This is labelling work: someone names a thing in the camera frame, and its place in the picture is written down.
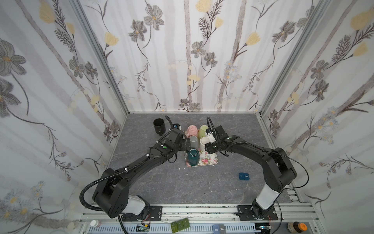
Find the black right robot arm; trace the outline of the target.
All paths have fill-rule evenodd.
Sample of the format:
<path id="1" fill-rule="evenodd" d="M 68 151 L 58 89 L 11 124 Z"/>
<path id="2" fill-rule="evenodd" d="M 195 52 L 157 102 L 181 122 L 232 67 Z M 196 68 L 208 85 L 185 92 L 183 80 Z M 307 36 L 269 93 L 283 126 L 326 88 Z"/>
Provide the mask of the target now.
<path id="1" fill-rule="evenodd" d="M 205 145 L 209 154 L 221 153 L 228 157 L 228 152 L 244 156 L 262 166 L 265 185 L 252 202 L 252 216 L 257 220 L 267 217 L 280 194 L 297 177 L 297 171 L 291 159 L 282 148 L 270 149 L 260 147 L 243 140 L 236 135 L 228 135 L 222 126 L 215 127 L 211 118 L 206 118 L 209 133 L 213 141 Z"/>

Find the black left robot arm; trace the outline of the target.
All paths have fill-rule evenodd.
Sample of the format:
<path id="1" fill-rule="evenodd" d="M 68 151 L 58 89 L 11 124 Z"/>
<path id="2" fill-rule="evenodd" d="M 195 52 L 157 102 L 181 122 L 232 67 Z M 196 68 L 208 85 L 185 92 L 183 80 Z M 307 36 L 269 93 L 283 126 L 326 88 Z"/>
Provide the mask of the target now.
<path id="1" fill-rule="evenodd" d="M 160 137 L 156 144 L 147 149 L 144 156 L 120 169 L 105 170 L 101 178 L 85 186 L 79 195 L 81 204 L 93 211 L 106 213 L 109 218 L 121 218 L 133 215 L 145 219 L 150 212 L 150 205 L 141 196 L 131 196 L 130 188 L 142 176 L 153 168 L 171 162 L 178 152 L 190 149 L 190 143 L 184 132 L 175 128 L 170 117 L 165 115 L 170 129 Z"/>

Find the white mug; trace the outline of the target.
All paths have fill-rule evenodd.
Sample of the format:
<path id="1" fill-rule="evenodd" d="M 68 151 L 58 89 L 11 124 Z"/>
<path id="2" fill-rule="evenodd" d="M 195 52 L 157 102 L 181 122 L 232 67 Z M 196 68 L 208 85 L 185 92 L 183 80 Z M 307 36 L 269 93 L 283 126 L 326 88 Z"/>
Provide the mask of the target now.
<path id="1" fill-rule="evenodd" d="M 199 149 L 201 151 L 205 151 L 205 146 L 207 143 L 210 143 L 210 140 L 207 136 L 203 136 L 200 138 L 200 143 L 199 143 Z"/>

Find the black mug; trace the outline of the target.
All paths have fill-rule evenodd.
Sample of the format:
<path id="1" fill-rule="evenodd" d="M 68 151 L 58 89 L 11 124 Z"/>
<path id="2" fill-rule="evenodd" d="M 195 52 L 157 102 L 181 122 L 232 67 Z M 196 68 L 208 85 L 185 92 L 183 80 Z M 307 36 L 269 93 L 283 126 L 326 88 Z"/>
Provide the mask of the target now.
<path id="1" fill-rule="evenodd" d="M 155 129 L 155 132 L 161 137 L 166 132 L 166 126 L 163 119 L 158 118 L 153 121 L 153 126 Z"/>

